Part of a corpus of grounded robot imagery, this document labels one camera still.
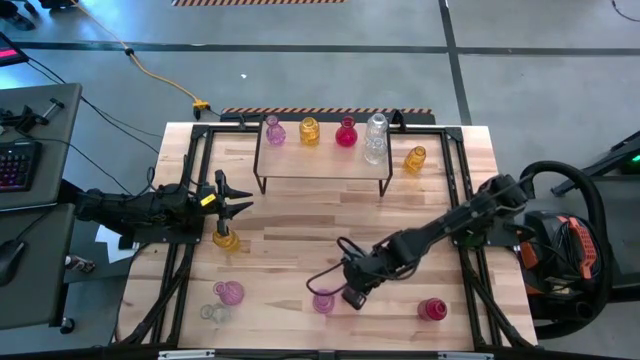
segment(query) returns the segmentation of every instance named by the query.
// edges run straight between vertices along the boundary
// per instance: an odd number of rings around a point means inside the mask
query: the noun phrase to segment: gray floor
[[[84,4],[132,42],[447,45],[438,0],[209,8],[174,8],[169,0],[85,0]],[[619,17],[606,0],[449,0],[449,5],[458,46],[640,48],[640,24]],[[618,5],[640,17],[640,2],[619,0]],[[32,32],[18,32],[4,23],[0,31],[16,41],[112,40],[77,11],[41,11],[37,22],[39,28]],[[161,134],[168,121],[192,121],[188,97],[141,74],[122,52],[27,52],[66,81],[81,83],[90,101],[134,126]],[[447,54],[236,51],[138,55],[149,69],[177,80],[211,101],[215,109],[431,107],[438,124],[461,123]],[[547,159],[585,166],[638,130],[638,56],[464,55],[460,69],[472,123],[490,127],[502,172],[517,175],[528,163]],[[26,65],[0,68],[0,88],[48,83]],[[142,137],[159,146],[158,139]],[[85,105],[78,114],[73,143],[132,191],[143,187],[144,172],[156,160],[154,153],[110,127]],[[118,191],[73,152],[65,177],[81,187]],[[544,189],[557,181],[549,177],[537,182],[542,199],[532,206],[583,211],[572,196],[565,200],[548,197]],[[624,210],[626,205],[616,206]],[[624,211],[611,214],[610,218],[622,224],[631,216]],[[618,241],[614,247],[628,263],[637,262],[638,257],[628,251],[630,246],[638,248],[637,232],[621,233],[626,237],[612,239]],[[90,241],[91,230],[86,234],[74,238],[72,246]],[[106,344],[123,286],[121,278],[73,285],[68,309],[79,324],[73,334],[63,337],[42,327],[2,331],[0,353]],[[638,305],[610,305],[583,331],[542,344],[554,350],[640,358],[634,343],[638,328]]]

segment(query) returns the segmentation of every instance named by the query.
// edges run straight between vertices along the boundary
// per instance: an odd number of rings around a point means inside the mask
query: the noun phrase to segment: desk
[[[156,186],[178,181],[192,126],[167,125]],[[487,127],[463,127],[463,134],[471,180],[477,187],[497,173],[489,131]],[[215,219],[207,219],[191,269],[179,347],[473,349],[458,253],[447,241],[431,248],[412,278],[387,282],[374,290],[359,313],[337,299],[331,315],[317,314],[312,308],[312,295],[305,288],[310,276],[339,260],[337,237],[349,237],[367,249],[398,229],[422,226],[450,207],[438,139],[392,135],[394,177],[387,194],[380,198],[378,184],[366,180],[272,179],[267,194],[259,195],[252,172],[256,136],[215,135],[209,181],[213,181],[216,169],[224,170],[231,187],[256,194],[255,205],[230,223],[242,241],[238,254],[226,255],[211,242]],[[426,148],[427,161],[421,175],[414,177],[402,170],[402,162],[417,145]],[[454,167],[459,174],[457,161]],[[198,172],[194,168],[194,179]],[[464,199],[462,186],[458,189]],[[156,300],[167,248],[152,244],[133,262],[119,315],[123,335],[133,331]],[[486,252],[497,303],[522,336],[536,343],[516,258],[504,249],[487,248]],[[232,308],[228,323],[216,325],[202,320],[200,308],[217,302],[213,284],[228,280],[245,286],[244,302]],[[317,286],[335,288],[343,282],[339,272],[323,280]],[[442,298],[449,307],[449,315],[442,322],[417,319],[418,303],[430,297]],[[486,311],[476,300],[483,335],[488,339]],[[164,336],[171,317],[165,318]]]
[[[73,205],[65,204],[0,216],[0,242],[4,242],[50,212],[25,234],[23,240],[29,245],[16,276],[0,287],[0,329],[38,324],[60,326],[64,303],[60,304],[59,298],[60,292],[66,291],[62,285],[64,258],[69,252],[74,209]]]
[[[0,108],[11,110],[14,115],[19,115],[22,113],[22,108],[27,105],[36,114],[43,115],[51,106],[49,99],[56,98],[64,104],[65,108],[55,110],[50,116],[49,125],[36,125],[29,135],[36,140],[46,138],[70,142],[81,92],[82,87],[79,84],[1,90]],[[24,137],[12,128],[8,130],[7,133],[0,135],[0,142],[11,142]],[[31,190],[2,194],[0,211],[56,203],[68,149],[69,146],[63,143],[42,141],[42,155]]]

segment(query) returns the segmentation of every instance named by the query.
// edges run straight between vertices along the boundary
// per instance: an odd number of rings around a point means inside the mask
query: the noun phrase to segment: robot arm
[[[136,232],[197,231],[195,225],[207,215],[218,215],[217,231],[223,236],[228,235],[227,221],[253,203],[231,205],[226,203],[226,199],[246,198],[253,194],[232,189],[222,170],[216,171],[215,182],[215,187],[203,184],[199,196],[184,184],[160,186],[155,192],[129,196],[92,189],[77,194],[76,217],[82,221],[96,221],[119,233],[122,235],[120,244],[125,244],[124,247],[132,244]]]
[[[462,246],[481,244],[495,219],[511,218],[524,210],[527,197],[517,185],[510,175],[498,175],[483,184],[471,200],[422,228],[392,234],[374,245],[369,254],[360,248],[343,247],[347,283],[342,297],[355,309],[362,308],[372,289],[386,280],[413,275],[431,246],[447,236],[461,239]]]

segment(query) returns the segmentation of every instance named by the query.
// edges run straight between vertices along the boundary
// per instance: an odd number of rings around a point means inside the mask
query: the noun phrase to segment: wheel
[[[38,13],[38,10],[36,10],[36,8],[30,3],[25,3],[24,9],[27,10],[31,15],[36,15]]]
[[[60,326],[60,334],[70,334],[76,328],[76,322],[73,319],[62,318],[62,326]]]

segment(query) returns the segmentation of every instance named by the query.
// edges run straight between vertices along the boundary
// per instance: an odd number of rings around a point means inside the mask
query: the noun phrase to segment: computer mouse
[[[0,286],[13,280],[26,248],[27,243],[22,240],[8,240],[0,245]]]

